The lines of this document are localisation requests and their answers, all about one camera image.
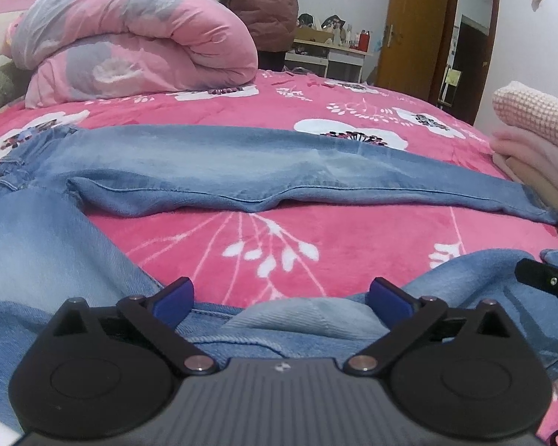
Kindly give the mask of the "blue denim jeans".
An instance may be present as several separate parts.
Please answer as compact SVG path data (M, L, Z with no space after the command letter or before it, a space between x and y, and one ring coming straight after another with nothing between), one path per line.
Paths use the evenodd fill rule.
M396 204L386 220L364 217L330 245L348 253L397 248L411 219L401 204L461 206L558 227L558 211L527 187L405 151L291 131L185 125L88 130L60 126L31 134L0 161L0 421L17 428L11 376L59 306L83 297L109 306L164 288L133 264L84 214L150 216L196 207L259 213L282 201ZM344 217L336 219L346 224ZM404 288L452 306L502 298L530 345L554 370L558 300L513 277L520 252L455 258ZM247 309L194 304L178 331L224 366L229 358L335 358L340 365L388 328L362 298L271 301Z

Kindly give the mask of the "cardboard box on desk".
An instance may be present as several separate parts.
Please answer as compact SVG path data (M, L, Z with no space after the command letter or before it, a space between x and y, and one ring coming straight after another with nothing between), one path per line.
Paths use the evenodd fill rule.
M299 41L310 41L320 44L333 42L333 34L330 31L317 30L311 27L297 27L295 38Z

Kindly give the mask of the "brown wooden door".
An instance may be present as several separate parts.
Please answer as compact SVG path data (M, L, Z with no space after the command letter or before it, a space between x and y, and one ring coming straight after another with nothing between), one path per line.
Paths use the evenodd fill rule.
M427 100L449 0L389 0L375 85Z

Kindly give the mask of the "cluttered white shelf desk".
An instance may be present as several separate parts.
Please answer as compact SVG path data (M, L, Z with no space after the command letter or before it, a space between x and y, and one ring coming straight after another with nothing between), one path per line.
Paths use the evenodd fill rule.
M333 42L320 44L310 41L299 41L295 38L291 50L287 52L285 65L288 71L301 74L317 75L321 78L333 78L359 84L363 77L363 68L367 52L358 50L361 32L354 33L351 23L337 15L327 17L323 23L309 13L301 13L297 18L297 27L311 27L317 30L330 31Z

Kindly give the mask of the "pink floral bed blanket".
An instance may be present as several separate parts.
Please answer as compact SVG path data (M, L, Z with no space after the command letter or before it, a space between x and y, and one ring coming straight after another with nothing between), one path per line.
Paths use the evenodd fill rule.
M407 150L513 182L474 128L432 105L367 85L263 72L233 91L0 109L0 157L27 131L77 124L271 127ZM286 297L347 296L373 275L397 284L486 249L558 249L553 227L448 206L285 204L265 213L180 210L139 219L92 220L160 282L190 277L204 302L246 307Z

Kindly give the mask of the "red bottle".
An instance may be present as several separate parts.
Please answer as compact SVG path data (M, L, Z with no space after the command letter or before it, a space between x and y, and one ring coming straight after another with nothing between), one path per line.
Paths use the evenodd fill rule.
M367 30L363 30L359 36L358 50L367 52L369 49L369 44L370 44L370 32Z

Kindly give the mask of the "light pink folded blanket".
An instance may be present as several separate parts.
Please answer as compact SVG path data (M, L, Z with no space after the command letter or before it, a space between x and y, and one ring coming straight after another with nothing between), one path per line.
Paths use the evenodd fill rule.
M490 147L537 170L558 189L558 145L528 130L505 127L494 132Z

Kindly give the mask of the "green floral pillow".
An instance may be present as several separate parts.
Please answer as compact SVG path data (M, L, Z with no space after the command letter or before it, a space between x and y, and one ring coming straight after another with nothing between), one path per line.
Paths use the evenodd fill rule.
M0 109L26 95L32 72L17 68L12 62L0 66Z

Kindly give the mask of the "pink grey folded duvet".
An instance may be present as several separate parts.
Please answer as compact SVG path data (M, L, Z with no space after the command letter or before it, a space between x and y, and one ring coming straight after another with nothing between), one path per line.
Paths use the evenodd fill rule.
M36 0L4 53L31 71L29 108L249 84L249 30L218 0Z

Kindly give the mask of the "beige folded clothes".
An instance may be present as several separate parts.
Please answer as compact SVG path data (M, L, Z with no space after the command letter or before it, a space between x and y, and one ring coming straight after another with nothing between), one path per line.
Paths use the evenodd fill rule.
M541 172L514 157L498 153L493 154L492 160L510 179L530 187L541 201L558 211L558 188Z

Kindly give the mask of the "person in mauve jacket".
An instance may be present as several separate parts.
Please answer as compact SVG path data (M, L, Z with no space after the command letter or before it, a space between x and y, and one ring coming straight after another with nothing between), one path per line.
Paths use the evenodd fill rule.
M255 42L259 68L282 71L291 50L298 17L298 0L228 0Z

